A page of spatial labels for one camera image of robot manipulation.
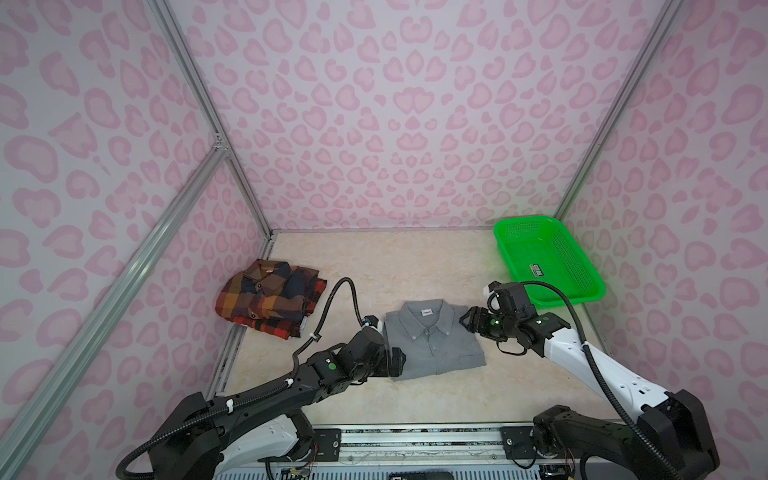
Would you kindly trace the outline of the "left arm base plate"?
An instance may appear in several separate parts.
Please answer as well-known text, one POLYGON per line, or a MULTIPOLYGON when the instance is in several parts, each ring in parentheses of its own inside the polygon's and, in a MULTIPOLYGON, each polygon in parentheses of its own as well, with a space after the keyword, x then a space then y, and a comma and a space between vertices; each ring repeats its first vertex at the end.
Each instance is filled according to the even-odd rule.
POLYGON ((311 434, 300 434, 296 444, 281 456, 269 456, 261 462, 336 462, 339 460, 342 430, 321 428, 311 434))

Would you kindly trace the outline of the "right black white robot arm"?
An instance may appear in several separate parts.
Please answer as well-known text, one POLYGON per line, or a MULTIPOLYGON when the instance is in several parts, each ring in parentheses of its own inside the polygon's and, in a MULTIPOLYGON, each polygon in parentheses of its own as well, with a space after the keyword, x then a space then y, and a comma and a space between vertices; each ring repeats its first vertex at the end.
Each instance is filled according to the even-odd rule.
POLYGON ((631 471, 638 479, 704 479, 721 465, 703 403, 691 392, 671 392, 592 346, 567 296, 548 285, 571 318, 537 311, 530 282, 489 284, 486 303, 468 310, 461 325, 496 345, 513 340, 568 371, 618 415, 601 420, 555 405, 532 421, 531 450, 539 456, 577 455, 581 469, 593 458, 631 471))

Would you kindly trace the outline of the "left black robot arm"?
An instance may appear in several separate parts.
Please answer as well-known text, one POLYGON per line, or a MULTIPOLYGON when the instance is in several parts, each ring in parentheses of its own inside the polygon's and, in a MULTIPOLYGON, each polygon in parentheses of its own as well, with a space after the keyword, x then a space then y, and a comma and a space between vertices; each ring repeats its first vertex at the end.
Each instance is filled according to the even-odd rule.
POLYGON ((390 347, 373 327, 364 327, 347 343, 310 355, 289 372, 238 394, 207 400, 201 393, 184 398, 152 437, 148 448, 154 479, 211 479, 223 465, 225 450, 281 416, 297 422, 298 446, 306 450, 311 424, 301 409, 345 392, 370 377, 396 378, 407 356, 390 347))

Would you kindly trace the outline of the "green plastic basket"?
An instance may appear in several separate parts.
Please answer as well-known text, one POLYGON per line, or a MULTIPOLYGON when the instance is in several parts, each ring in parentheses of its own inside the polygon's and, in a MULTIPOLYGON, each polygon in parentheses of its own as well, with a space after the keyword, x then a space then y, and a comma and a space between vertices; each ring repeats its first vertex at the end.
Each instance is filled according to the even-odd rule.
POLYGON ((574 305, 604 298, 604 281, 562 222, 548 216, 509 218, 498 221, 493 233, 512 280, 550 284, 574 305))

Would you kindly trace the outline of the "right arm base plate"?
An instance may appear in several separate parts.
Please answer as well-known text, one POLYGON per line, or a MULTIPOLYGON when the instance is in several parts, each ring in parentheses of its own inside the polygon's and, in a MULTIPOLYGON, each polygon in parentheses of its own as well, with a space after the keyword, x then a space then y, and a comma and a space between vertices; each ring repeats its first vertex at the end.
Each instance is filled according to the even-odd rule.
POLYGON ((533 425, 520 424, 511 426, 502 426, 499 429, 501 435, 501 444, 508 460, 515 459, 520 463, 527 464, 533 458, 538 462, 549 460, 563 460, 565 458, 574 458, 578 461, 583 454, 578 449, 545 449, 544 447, 534 450, 533 425))

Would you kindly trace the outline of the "grey long sleeve shirt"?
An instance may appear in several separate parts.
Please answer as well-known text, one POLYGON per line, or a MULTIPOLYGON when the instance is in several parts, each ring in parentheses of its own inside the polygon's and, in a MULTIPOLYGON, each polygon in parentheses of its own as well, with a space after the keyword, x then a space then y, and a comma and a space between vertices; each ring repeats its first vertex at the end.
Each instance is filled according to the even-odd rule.
POLYGON ((389 346, 406 360, 397 381, 441 375, 486 365, 475 334, 460 324, 469 308, 442 299, 410 301, 384 318, 389 346))

